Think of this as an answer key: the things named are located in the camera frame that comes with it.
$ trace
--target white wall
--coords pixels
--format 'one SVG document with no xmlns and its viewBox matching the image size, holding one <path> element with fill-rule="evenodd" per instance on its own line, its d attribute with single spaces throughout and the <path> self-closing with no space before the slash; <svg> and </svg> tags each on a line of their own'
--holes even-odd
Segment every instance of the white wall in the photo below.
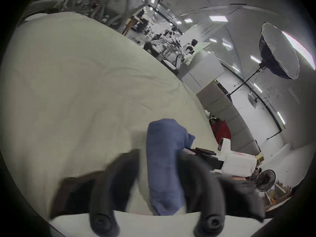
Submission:
<svg viewBox="0 0 316 237">
<path fill-rule="evenodd" d="M 232 92 L 235 89 L 235 85 L 241 84 L 241 81 L 227 69 L 225 69 L 225 72 L 217 80 L 228 92 Z M 253 108 L 248 101 L 249 92 L 250 90 L 246 86 L 242 86 L 234 92 L 231 95 L 233 105 L 246 122 L 252 136 L 257 140 L 263 156 L 269 158 L 271 154 L 275 154 L 282 148 L 284 141 L 281 135 L 267 140 L 267 138 L 278 132 L 278 128 L 270 113 L 261 102 L 259 102 L 256 109 Z"/>
<path fill-rule="evenodd" d="M 305 177 L 315 150 L 315 143 L 289 150 L 286 154 L 280 154 L 263 164 L 261 168 L 272 169 L 283 186 L 294 187 Z"/>
</svg>

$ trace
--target person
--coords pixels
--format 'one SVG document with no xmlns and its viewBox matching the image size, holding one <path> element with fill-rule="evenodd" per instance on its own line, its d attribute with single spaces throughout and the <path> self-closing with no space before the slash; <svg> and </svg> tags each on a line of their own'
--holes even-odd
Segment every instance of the person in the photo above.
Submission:
<svg viewBox="0 0 316 237">
<path fill-rule="evenodd" d="M 130 18 L 130 21 L 126 25 L 125 29 L 123 30 L 122 34 L 126 36 L 128 31 L 138 22 L 138 20 L 135 17 L 141 18 L 144 15 L 145 11 L 144 9 L 136 12 L 132 17 Z"/>
<path fill-rule="evenodd" d="M 193 51 L 193 47 L 196 46 L 198 41 L 196 39 L 192 39 L 191 43 L 187 43 L 183 46 L 183 52 L 184 54 L 191 53 Z"/>
<path fill-rule="evenodd" d="M 172 36 L 175 34 L 175 31 L 178 28 L 176 26 L 173 26 L 171 29 L 167 29 L 164 31 L 164 33 L 162 34 L 164 36 L 165 39 L 167 40 L 171 40 Z"/>
</svg>

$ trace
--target ceiling light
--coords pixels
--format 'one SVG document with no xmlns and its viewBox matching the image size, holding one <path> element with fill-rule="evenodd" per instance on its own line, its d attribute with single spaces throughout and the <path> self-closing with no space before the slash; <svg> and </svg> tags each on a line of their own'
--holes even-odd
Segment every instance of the ceiling light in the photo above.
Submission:
<svg viewBox="0 0 316 237">
<path fill-rule="evenodd" d="M 240 70 L 237 67 L 235 67 L 234 65 L 232 65 L 232 68 L 235 69 L 238 73 L 240 73 Z"/>
<path fill-rule="evenodd" d="M 282 32 L 285 37 L 288 39 L 288 41 L 291 43 L 292 47 L 297 50 L 305 59 L 306 61 L 312 66 L 312 68 L 315 70 L 315 63 L 313 56 L 310 54 L 309 51 L 306 50 L 305 47 L 302 46 L 300 42 L 298 42 L 295 38 L 293 38 L 291 35 L 287 34 L 286 32 Z"/>
<path fill-rule="evenodd" d="M 258 62 L 258 63 L 261 63 L 261 61 L 260 60 L 258 60 L 256 57 L 254 57 L 254 56 L 250 56 L 250 58 L 252 59 L 252 60 L 254 60 L 255 62 Z"/>
<path fill-rule="evenodd" d="M 225 16 L 210 16 L 210 19 L 217 22 L 228 22 Z"/>
<path fill-rule="evenodd" d="M 231 45 L 229 45 L 229 44 L 227 44 L 227 43 L 222 43 L 223 44 L 223 46 L 225 46 L 225 47 L 228 47 L 228 48 L 233 48 Z"/>
<path fill-rule="evenodd" d="M 257 90 L 258 90 L 260 93 L 262 93 L 262 89 L 260 89 L 260 88 L 258 87 L 258 85 L 256 85 L 255 83 L 254 83 L 253 85 L 257 88 Z"/>
<path fill-rule="evenodd" d="M 278 114 L 280 120 L 282 121 L 283 125 L 285 125 L 285 121 L 284 121 L 284 119 L 282 118 L 281 114 L 280 114 L 279 112 L 277 112 L 277 114 Z"/>
</svg>

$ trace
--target white bed sheet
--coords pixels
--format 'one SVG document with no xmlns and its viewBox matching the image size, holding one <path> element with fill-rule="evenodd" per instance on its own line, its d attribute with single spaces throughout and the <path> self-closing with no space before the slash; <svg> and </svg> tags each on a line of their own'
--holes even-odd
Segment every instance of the white bed sheet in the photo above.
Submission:
<svg viewBox="0 0 316 237">
<path fill-rule="evenodd" d="M 48 219 L 61 179 L 101 170 L 118 154 L 141 149 L 130 211 L 150 214 L 146 131 L 175 119 L 217 143 L 198 98 L 149 53 L 85 16 L 33 19 L 14 33 L 1 64 L 0 147 L 31 206 Z"/>
</svg>

